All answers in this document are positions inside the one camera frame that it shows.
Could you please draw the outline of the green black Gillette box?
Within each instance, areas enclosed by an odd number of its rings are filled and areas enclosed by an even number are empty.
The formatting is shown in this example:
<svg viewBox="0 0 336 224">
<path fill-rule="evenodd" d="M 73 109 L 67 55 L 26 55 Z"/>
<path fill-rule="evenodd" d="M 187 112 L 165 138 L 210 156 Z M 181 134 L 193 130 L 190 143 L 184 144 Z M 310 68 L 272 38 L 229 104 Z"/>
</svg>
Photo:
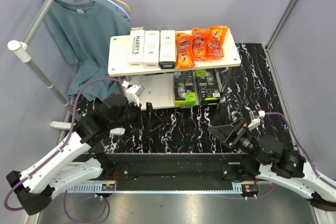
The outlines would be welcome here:
<svg viewBox="0 0 336 224">
<path fill-rule="evenodd" d="M 214 69 L 195 71 L 197 96 L 200 105 L 214 105 L 221 101 L 221 93 Z"/>
<path fill-rule="evenodd" d="M 174 72 L 174 104 L 180 108 L 196 105 L 195 79 L 192 70 Z"/>
</svg>

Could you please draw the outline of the orange razor pack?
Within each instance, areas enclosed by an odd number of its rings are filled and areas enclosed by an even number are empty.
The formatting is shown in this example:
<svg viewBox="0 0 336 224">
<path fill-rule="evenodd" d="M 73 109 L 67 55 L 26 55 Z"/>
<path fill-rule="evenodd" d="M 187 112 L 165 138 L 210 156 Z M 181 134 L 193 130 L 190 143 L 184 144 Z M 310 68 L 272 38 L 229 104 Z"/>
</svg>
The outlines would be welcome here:
<svg viewBox="0 0 336 224">
<path fill-rule="evenodd" d="M 217 59 L 224 57 L 223 44 L 228 26 L 211 26 L 207 41 L 207 58 Z"/>
<path fill-rule="evenodd" d="M 194 68 L 194 56 L 192 53 L 193 37 L 186 33 L 176 33 L 176 69 Z"/>
<path fill-rule="evenodd" d="M 192 53 L 194 55 L 194 59 L 207 59 L 207 42 L 209 38 L 209 29 L 194 27 L 192 30 L 192 36 Z"/>
</svg>

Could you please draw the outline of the white Harry's box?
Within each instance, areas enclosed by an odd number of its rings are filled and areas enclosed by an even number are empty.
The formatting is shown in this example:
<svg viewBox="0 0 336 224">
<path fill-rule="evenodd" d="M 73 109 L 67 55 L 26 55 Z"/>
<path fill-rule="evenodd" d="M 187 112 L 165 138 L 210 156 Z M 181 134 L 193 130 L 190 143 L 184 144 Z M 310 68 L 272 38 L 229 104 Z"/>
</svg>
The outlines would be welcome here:
<svg viewBox="0 0 336 224">
<path fill-rule="evenodd" d="M 160 32 L 158 30 L 145 31 L 144 51 L 143 51 L 144 68 L 159 67 L 159 47 L 160 47 Z"/>
<path fill-rule="evenodd" d="M 159 66 L 161 69 L 174 69 L 176 65 L 175 31 L 160 32 Z"/>
</svg>

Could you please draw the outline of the white Harry's box lettered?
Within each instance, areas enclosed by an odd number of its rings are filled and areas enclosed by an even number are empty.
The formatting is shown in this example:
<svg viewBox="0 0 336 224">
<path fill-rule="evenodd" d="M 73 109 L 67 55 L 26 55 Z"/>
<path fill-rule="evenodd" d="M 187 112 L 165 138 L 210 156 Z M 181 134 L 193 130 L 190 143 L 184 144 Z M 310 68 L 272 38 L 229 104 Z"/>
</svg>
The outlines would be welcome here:
<svg viewBox="0 0 336 224">
<path fill-rule="evenodd" d="M 132 29 L 130 31 L 130 50 L 127 58 L 128 67 L 137 68 L 143 66 L 144 38 L 144 29 Z"/>
</svg>

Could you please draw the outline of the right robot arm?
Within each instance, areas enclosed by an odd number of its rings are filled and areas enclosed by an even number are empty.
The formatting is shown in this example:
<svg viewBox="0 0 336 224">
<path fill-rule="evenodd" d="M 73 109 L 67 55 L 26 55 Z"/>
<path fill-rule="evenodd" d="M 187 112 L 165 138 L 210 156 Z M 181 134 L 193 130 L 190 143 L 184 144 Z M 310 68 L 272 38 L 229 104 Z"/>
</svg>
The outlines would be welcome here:
<svg viewBox="0 0 336 224">
<path fill-rule="evenodd" d="M 243 153 L 238 167 L 224 169 L 224 178 L 238 182 L 266 180 L 297 193 L 315 208 L 334 212 L 335 181 L 316 175 L 302 155 L 287 149 L 274 137 L 254 137 L 251 132 L 259 125 L 260 119 L 250 123 L 240 119 L 209 127 L 209 132 L 225 147 Z"/>
</svg>

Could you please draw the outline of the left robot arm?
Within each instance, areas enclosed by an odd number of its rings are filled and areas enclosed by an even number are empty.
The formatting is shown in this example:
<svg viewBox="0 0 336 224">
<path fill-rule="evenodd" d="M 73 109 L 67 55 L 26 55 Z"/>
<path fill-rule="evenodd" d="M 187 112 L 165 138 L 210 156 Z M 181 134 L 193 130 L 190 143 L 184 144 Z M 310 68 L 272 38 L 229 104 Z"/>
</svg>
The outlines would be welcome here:
<svg viewBox="0 0 336 224">
<path fill-rule="evenodd" d="M 130 101 L 121 94 L 113 94 L 95 110 L 82 117 L 67 137 L 53 150 L 30 168 L 19 172 L 11 171 L 6 179 L 24 210 L 32 216 L 45 209 L 60 193 L 87 180 L 107 180 L 116 175 L 113 161 L 104 153 L 67 171 L 63 168 L 81 154 L 96 146 L 111 130 L 133 125 L 139 129 L 147 126 L 153 113 L 152 103 L 141 104 Z"/>
</svg>

